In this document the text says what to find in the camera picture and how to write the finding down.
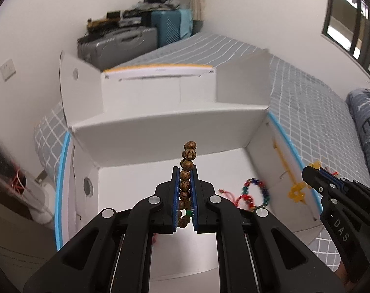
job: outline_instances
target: blue gripper pad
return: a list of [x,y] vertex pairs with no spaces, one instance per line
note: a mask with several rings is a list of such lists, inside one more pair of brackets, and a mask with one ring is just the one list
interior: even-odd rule
[[344,193],[343,183],[339,179],[337,179],[335,176],[332,176],[328,171],[326,171],[323,168],[319,168],[319,173],[321,173],[324,177],[332,181],[338,188],[338,190]]
[[174,191],[174,200],[173,200],[173,209],[172,209],[172,217],[173,217],[173,230],[175,231],[178,224],[178,217],[177,217],[177,210],[178,210],[178,198],[180,197],[180,169],[177,169],[177,176],[176,176],[176,186]]
[[194,187],[194,176],[193,171],[190,172],[190,195],[191,195],[191,215],[193,221],[193,228],[194,231],[197,231],[199,228],[199,224],[197,221],[197,197],[196,197],[196,189]]

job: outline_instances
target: white cardboard box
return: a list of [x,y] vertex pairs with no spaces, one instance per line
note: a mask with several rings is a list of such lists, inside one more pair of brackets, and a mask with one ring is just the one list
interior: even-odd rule
[[[309,244],[322,228],[320,202],[313,190],[305,191],[306,204],[288,198],[293,182],[282,158],[295,182],[303,163],[268,113],[269,62],[262,50],[217,68],[160,65],[100,73],[64,54],[60,82],[69,133],[58,175],[58,248],[102,209],[127,210],[153,195],[180,166],[190,140],[197,142],[201,180],[237,196],[247,179],[264,181],[270,211]],[[88,196],[85,178],[93,186]],[[258,187],[249,193],[262,204]],[[214,234],[198,235],[189,225],[156,240],[151,281],[218,274],[212,271],[218,267]]]

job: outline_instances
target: gray checkered bedsheet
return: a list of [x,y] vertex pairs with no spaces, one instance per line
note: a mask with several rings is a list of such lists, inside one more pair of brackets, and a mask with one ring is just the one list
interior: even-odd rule
[[[257,47],[229,37],[199,33],[159,48],[120,66],[182,63],[219,66],[254,52]],[[330,171],[370,187],[370,176],[354,122],[346,103],[326,84],[273,56],[270,110],[285,129],[304,164],[321,160]],[[36,150],[48,174],[56,180],[64,116],[58,105],[35,129]],[[324,230],[310,248],[333,270],[340,261],[330,236]]]

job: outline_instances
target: window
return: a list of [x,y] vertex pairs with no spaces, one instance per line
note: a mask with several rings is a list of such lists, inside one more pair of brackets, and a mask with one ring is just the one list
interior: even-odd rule
[[323,34],[370,74],[370,6],[365,0],[329,0]]

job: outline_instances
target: blue suitcase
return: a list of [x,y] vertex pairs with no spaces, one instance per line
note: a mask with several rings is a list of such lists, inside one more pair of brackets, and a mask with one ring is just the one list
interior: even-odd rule
[[180,40],[181,13],[173,11],[152,11],[151,27],[158,31],[158,47]]

